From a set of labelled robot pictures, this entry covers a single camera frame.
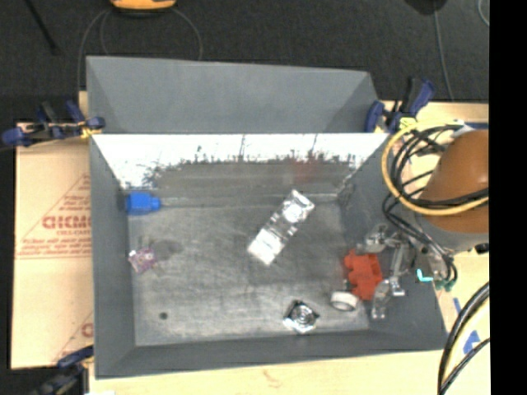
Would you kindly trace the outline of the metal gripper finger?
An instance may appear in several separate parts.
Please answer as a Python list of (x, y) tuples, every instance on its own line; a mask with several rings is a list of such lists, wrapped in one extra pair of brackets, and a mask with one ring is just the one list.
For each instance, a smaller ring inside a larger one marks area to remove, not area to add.
[(391, 232), (386, 223), (379, 223), (368, 231), (363, 240), (357, 244), (356, 253), (358, 255), (378, 254), (387, 248), (394, 249), (399, 244), (399, 233)]
[(404, 297), (406, 294), (406, 290), (401, 286), (399, 276), (382, 280), (375, 288), (371, 302), (371, 318), (386, 319), (389, 302), (393, 298)]

